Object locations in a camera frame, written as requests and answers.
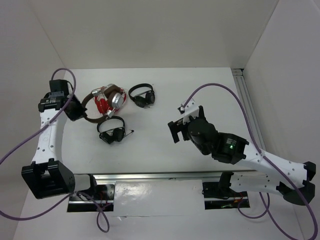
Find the brown silver headphones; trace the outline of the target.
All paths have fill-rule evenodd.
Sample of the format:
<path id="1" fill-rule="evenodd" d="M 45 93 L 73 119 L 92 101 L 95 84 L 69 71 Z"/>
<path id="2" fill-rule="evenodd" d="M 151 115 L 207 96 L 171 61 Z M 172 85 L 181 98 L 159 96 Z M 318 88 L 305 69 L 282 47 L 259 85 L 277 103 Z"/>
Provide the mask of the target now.
<path id="1" fill-rule="evenodd" d="M 102 123 L 104 120 L 110 119 L 117 111 L 119 111 L 126 102 L 127 95 L 123 88 L 109 84 L 93 89 L 83 100 L 82 106 L 86 107 L 90 100 L 94 99 L 94 102 L 101 114 L 101 117 L 84 119 L 93 124 Z"/>

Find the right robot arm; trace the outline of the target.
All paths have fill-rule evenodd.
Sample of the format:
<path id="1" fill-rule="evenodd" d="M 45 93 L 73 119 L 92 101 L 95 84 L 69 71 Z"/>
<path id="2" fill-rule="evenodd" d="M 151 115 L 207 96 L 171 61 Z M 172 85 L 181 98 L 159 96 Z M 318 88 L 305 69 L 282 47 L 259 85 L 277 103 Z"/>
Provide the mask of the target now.
<path id="1" fill-rule="evenodd" d="M 168 128 L 174 143 L 181 133 L 184 141 L 191 141 L 205 156 L 235 166 L 250 168 L 257 174 L 223 172 L 218 190 L 223 196 L 233 192 L 262 192 L 281 196 L 294 205 L 304 206 L 315 197 L 312 179 L 316 165 L 310 161 L 297 163 L 263 151 L 252 142 L 232 133 L 218 132 L 206 120 L 202 106 L 195 112 L 171 121 Z"/>

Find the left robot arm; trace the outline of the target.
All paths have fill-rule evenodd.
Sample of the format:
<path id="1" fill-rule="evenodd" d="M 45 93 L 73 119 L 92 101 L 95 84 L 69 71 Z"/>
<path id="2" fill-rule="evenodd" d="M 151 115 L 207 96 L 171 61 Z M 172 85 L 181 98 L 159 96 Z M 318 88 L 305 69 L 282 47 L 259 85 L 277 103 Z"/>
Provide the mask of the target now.
<path id="1" fill-rule="evenodd" d="M 97 197 L 99 187 L 92 174 L 74 174 L 62 160 L 62 140 L 67 120 L 86 117 L 86 110 L 76 96 L 70 96 L 71 84 L 64 79 L 51 80 L 50 91 L 40 100 L 41 126 L 37 149 L 30 165 L 22 167 L 21 176 L 36 199 L 80 191 L 88 200 Z"/>

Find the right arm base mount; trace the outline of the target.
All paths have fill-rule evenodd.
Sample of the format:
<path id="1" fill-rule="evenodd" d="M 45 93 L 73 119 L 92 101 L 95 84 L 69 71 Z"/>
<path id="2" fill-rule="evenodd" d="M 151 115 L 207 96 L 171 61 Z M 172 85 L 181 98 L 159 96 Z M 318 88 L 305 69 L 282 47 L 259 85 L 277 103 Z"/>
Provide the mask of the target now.
<path id="1" fill-rule="evenodd" d="M 202 195 L 204 197 L 204 208 L 206 210 L 250 208 L 248 193 L 222 190 L 218 182 L 203 182 Z"/>

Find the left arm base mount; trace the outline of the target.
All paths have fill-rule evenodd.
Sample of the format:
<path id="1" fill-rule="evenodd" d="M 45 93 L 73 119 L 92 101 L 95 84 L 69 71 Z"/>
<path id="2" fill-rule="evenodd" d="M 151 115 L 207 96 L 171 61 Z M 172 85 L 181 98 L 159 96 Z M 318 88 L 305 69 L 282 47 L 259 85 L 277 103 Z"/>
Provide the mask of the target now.
<path id="1" fill-rule="evenodd" d="M 104 212 L 113 212 L 115 188 L 116 184 L 114 182 L 108 182 L 106 184 L 98 184 L 97 186 L 95 186 L 94 191 L 91 191 L 89 189 L 85 190 L 84 192 L 90 195 L 103 209 Z M 96 211 L 96 205 L 86 196 L 74 195 L 71 196 L 68 200 L 68 213 L 85 213 Z"/>

